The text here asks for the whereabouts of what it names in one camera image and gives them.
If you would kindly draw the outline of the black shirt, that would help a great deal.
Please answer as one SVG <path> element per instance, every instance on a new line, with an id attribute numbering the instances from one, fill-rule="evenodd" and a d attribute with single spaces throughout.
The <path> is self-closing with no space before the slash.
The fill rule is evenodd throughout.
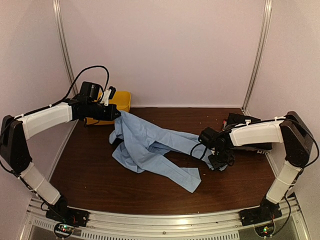
<path id="1" fill-rule="evenodd" d="M 245 124 L 246 121 L 251 123 L 260 122 L 260 118 L 246 116 L 239 113 L 229 113 L 228 117 L 223 120 L 223 129 L 226 129 L 229 125 L 238 125 Z M 242 146 L 235 146 L 234 150 L 246 150 L 246 151 L 271 151 L 272 144 L 271 143 L 254 143 L 254 144 L 246 144 Z"/>

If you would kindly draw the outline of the grey shirt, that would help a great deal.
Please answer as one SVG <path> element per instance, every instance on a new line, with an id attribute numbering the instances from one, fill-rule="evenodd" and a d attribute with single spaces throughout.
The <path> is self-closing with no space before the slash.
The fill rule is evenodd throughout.
<path id="1" fill-rule="evenodd" d="M 255 148 L 255 147 L 233 147 L 231 148 L 234 151 L 252 151 L 257 152 L 258 154 L 265 154 L 271 152 L 271 150 L 268 149 L 261 149 L 261 148 Z"/>

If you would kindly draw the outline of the left aluminium frame post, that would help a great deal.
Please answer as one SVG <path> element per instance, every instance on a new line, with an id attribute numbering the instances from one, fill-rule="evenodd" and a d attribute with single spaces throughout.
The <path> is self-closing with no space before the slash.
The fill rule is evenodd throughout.
<path id="1" fill-rule="evenodd" d="M 61 1 L 60 0 L 53 0 L 52 5 L 53 5 L 55 24 L 56 24 L 56 28 L 57 28 L 57 34 L 58 34 L 58 38 L 59 38 L 60 49 L 62 52 L 62 59 L 63 59 L 64 67 L 66 70 L 67 79 L 68 79 L 70 86 L 71 86 L 72 82 L 74 80 L 74 72 L 73 72 L 73 68 L 72 68 L 72 64 L 71 64 L 71 59 L 70 59 L 70 55 L 69 55 L 69 51 L 68 51 L 68 45 L 67 45 L 67 40 L 66 40 L 66 35 L 65 35 L 64 25 L 63 25 Z"/>

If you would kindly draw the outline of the aluminium front rail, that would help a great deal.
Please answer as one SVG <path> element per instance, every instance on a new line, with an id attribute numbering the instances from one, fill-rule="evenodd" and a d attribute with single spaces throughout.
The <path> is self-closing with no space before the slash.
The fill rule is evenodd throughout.
<path id="1" fill-rule="evenodd" d="M 68 240 L 262 240 L 275 226 L 273 240 L 308 240 L 302 211 L 295 197 L 280 202 L 282 216 L 243 225 L 240 210 L 186 215 L 139 215 L 90 210 L 85 227 L 73 229 Z"/>

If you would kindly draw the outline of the light blue long sleeve shirt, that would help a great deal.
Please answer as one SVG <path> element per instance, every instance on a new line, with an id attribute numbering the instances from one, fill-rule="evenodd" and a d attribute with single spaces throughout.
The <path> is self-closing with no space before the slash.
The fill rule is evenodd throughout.
<path id="1" fill-rule="evenodd" d="M 199 170 L 179 167 L 165 155 L 170 151 L 186 154 L 213 169 L 208 159 L 211 152 L 203 145 L 197 145 L 198 136 L 195 134 L 161 128 L 125 111 L 114 121 L 114 127 L 109 142 L 113 144 L 117 139 L 122 142 L 112 157 L 135 173 L 148 171 L 164 176 L 193 193 L 201 183 Z"/>

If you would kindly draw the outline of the aluminium frame post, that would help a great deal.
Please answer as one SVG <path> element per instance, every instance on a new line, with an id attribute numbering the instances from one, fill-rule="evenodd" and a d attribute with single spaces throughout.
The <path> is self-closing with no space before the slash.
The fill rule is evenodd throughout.
<path id="1" fill-rule="evenodd" d="M 250 103 L 251 97 L 254 92 L 255 84 L 258 79 L 259 70 L 261 67 L 262 58 L 263 58 L 264 50 L 266 47 L 266 42 L 267 42 L 268 35 L 269 35 L 271 18 L 272 18 L 272 11 L 273 11 L 273 1 L 272 0 L 265 0 L 256 54 L 255 54 L 255 58 L 254 58 L 254 62 L 253 62 L 253 67 L 252 67 L 252 71 L 251 71 L 251 75 L 250 75 L 249 84 L 248 84 L 245 98 L 244 98 L 244 101 L 243 101 L 243 104 L 241 107 L 241 110 L 245 115 L 249 114 L 248 107 L 249 107 L 249 103 Z"/>
<path id="2" fill-rule="evenodd" d="M 74 72 L 73 72 L 73 68 L 72 68 L 72 64 L 71 64 L 71 59 L 70 59 L 70 55 L 69 55 L 69 51 L 68 51 L 68 45 L 67 45 L 67 40 L 66 40 L 66 35 L 65 35 L 64 25 L 63 25 L 61 1 L 60 0 L 53 0 L 52 5 L 53 5 L 55 24 L 56 24 L 56 28 L 57 28 L 57 34 L 58 34 L 58 38 L 59 38 L 60 49 L 62 52 L 62 59 L 63 59 L 64 67 L 66 70 L 67 79 L 68 79 L 70 86 L 71 86 L 72 82 L 74 80 Z"/>

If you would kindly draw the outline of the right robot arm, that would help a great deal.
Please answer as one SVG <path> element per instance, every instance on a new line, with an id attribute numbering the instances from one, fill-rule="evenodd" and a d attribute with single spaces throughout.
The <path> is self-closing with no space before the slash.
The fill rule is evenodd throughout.
<path id="1" fill-rule="evenodd" d="M 221 131 L 207 127 L 198 139 L 211 151 L 209 161 L 212 164 L 227 164 L 236 148 L 267 145 L 270 149 L 274 143 L 283 144 L 285 150 L 282 168 L 266 192 L 262 206 L 256 210 L 259 220 L 268 220 L 275 212 L 276 205 L 293 187 L 303 170 L 310 166 L 312 148 L 317 145 L 313 135 L 294 112 L 268 120 L 254 121 L 244 116 L 242 122 L 228 124 Z"/>

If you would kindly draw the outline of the yellow plastic basket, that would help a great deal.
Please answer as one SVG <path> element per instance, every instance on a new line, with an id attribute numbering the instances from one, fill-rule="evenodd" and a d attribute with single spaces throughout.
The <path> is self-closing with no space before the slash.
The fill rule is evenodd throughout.
<path id="1" fill-rule="evenodd" d="M 129 91 L 117 91 L 113 98 L 109 101 L 110 104 L 117 105 L 117 110 L 129 112 L 131 108 L 131 93 Z M 97 120 L 90 117 L 86 118 L 87 125 L 113 125 L 114 121 Z"/>

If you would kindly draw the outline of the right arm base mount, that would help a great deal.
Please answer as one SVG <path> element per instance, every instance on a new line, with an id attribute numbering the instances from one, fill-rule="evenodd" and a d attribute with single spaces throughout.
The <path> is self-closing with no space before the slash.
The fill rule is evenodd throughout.
<path id="1" fill-rule="evenodd" d="M 282 212 L 278 207 L 274 210 L 270 210 L 267 207 L 261 206 L 243 209 L 238 214 L 243 227 L 270 222 L 282 216 Z"/>

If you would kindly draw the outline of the right aluminium frame post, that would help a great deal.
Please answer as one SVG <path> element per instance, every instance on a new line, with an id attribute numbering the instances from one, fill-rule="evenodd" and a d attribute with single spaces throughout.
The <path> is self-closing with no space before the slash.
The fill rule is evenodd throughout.
<path id="1" fill-rule="evenodd" d="M 243 101 L 243 104 L 241 107 L 241 110 L 245 115 L 249 114 L 248 107 L 249 107 L 249 103 L 250 103 L 251 97 L 254 92 L 255 84 L 258 79 L 259 70 L 261 67 L 262 58 L 263 58 L 264 50 L 266 47 L 266 42 L 267 42 L 268 35 L 269 35 L 271 18 L 272 18 L 272 11 L 273 11 L 273 1 L 272 0 L 265 0 L 256 54 L 255 54 L 255 58 L 254 58 L 254 62 L 253 62 L 253 67 L 252 67 L 252 71 L 251 71 L 251 75 L 250 75 L 249 84 L 248 84 L 245 98 L 244 98 L 244 101 Z"/>

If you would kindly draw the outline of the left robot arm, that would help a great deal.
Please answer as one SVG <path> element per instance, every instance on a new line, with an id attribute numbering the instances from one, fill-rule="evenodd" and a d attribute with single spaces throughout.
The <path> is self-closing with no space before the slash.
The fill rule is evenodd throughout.
<path id="1" fill-rule="evenodd" d="M 64 98 L 57 103 L 33 110 L 16 117 L 7 115 L 2 120 L 0 155 L 10 166 L 9 173 L 22 180 L 52 208 L 52 213 L 61 222 L 72 218 L 72 211 L 63 203 L 62 194 L 53 187 L 35 167 L 27 140 L 60 124 L 72 121 L 113 121 L 121 113 L 116 104 L 109 101 L 116 88 L 111 86 L 100 92 L 102 86 L 83 82 L 80 93 L 73 98 Z"/>

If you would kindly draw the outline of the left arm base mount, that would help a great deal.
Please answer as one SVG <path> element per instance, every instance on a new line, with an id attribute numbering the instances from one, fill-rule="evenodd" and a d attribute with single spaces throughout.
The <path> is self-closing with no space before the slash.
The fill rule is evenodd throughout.
<path id="1" fill-rule="evenodd" d="M 66 207 L 62 209 L 49 209 L 46 212 L 45 217 L 75 227 L 86 227 L 89 219 L 89 214 L 90 213 L 86 210 Z"/>

